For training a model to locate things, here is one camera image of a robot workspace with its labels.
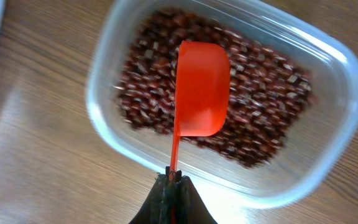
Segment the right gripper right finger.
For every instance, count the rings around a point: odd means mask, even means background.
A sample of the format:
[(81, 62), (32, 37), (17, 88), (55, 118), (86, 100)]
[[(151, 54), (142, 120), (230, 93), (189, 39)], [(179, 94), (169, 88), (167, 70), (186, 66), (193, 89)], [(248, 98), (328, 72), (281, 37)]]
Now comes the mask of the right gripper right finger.
[(188, 176), (183, 176), (177, 183), (175, 223), (217, 224)]

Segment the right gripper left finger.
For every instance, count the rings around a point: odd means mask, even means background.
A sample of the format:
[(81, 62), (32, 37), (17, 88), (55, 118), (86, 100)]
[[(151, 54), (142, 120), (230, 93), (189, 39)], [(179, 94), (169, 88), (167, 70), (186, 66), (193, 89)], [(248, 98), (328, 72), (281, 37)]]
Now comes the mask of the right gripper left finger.
[(170, 167), (165, 173), (158, 173), (153, 187), (140, 210), (129, 224), (172, 224), (175, 223), (176, 187)]

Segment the orange measuring scoop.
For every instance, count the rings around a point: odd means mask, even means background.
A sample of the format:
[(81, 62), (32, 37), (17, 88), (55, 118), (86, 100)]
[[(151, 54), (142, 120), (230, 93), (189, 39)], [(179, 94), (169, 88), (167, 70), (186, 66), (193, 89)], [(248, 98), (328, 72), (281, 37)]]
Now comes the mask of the orange measuring scoop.
[(182, 136), (211, 136), (222, 128), (229, 101), (230, 77), (229, 59), (221, 46), (191, 41), (180, 44), (171, 171), (177, 170)]

